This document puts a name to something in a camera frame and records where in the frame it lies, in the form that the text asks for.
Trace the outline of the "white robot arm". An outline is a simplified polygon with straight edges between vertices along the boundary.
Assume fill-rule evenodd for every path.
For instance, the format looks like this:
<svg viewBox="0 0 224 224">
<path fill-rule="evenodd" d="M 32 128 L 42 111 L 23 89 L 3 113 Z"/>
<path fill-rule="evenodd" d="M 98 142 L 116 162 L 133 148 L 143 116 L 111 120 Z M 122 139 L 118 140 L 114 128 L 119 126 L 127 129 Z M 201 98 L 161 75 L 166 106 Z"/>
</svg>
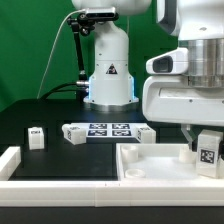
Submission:
<svg viewBox="0 0 224 224">
<path fill-rule="evenodd" d="M 142 14 L 155 2 L 157 23 L 178 38 L 178 47 L 144 63 L 143 115 L 154 122 L 224 126 L 224 0 L 71 1 L 96 27 L 88 104 L 122 107 L 133 96 L 125 63 L 134 53 L 113 20 Z"/>
</svg>

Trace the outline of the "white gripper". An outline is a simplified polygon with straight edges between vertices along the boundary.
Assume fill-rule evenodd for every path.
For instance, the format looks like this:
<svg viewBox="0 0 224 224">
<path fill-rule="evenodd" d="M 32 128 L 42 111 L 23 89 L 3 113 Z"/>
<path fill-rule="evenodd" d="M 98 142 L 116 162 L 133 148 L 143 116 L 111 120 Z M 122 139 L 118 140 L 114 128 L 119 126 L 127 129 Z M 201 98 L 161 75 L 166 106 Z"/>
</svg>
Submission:
<svg viewBox="0 0 224 224">
<path fill-rule="evenodd" d="M 148 121 L 182 124 L 192 150 L 190 124 L 224 127 L 224 89 L 191 88 L 184 76 L 151 76 L 143 86 L 142 111 Z"/>
</svg>

